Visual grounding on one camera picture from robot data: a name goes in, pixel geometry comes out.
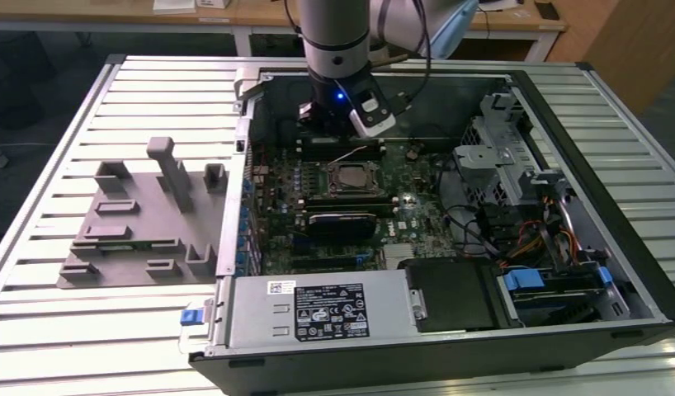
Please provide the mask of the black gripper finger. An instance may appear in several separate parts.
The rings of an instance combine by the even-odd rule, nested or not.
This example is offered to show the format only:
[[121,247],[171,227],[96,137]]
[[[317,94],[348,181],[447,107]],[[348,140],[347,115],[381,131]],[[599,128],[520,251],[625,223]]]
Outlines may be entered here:
[[337,139],[351,139],[356,135],[348,112],[343,108],[325,108],[317,102],[300,105],[299,123],[311,133]]

